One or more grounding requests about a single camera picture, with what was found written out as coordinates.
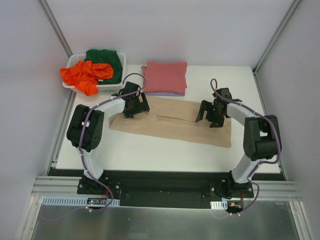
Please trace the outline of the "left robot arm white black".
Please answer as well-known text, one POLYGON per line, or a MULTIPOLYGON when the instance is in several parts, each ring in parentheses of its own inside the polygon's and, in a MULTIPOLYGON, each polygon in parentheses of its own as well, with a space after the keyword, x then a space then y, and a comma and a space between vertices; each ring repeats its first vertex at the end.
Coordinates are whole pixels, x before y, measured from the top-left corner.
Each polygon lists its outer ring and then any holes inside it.
POLYGON ((92 107, 83 104, 75 107, 66 138, 77 149, 83 166, 83 176, 77 190, 79 194, 111 195, 98 154, 105 120, 120 113, 126 119, 133 118, 149 110, 142 88, 130 81, 106 101, 92 107))

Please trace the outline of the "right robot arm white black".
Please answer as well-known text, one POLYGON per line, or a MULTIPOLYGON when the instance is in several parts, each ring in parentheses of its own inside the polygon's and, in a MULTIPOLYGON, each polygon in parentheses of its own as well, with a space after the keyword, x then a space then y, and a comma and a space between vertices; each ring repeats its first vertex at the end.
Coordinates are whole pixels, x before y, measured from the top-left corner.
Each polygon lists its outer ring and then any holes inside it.
POLYGON ((213 102, 201 101, 196 122, 206 119, 211 128, 221 128, 225 119, 232 118, 244 127, 243 157, 214 188, 219 197, 231 199, 249 192, 252 177, 261 165, 277 164, 272 159, 282 151, 279 122, 275 115, 262 115, 240 99, 233 99, 228 88, 215 90, 213 97, 213 102))

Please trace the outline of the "beige t shirt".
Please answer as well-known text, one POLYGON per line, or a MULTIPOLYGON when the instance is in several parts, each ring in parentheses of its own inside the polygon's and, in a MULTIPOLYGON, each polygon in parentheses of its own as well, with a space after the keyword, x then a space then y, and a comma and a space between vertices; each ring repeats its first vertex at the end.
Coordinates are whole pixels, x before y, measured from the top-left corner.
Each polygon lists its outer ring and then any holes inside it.
POLYGON ((223 148, 232 146, 232 121, 224 121, 223 127, 210 127, 203 119, 195 122, 200 103, 172 98, 148 96, 150 110, 125 118, 122 113, 109 118, 109 128, 125 133, 223 148))

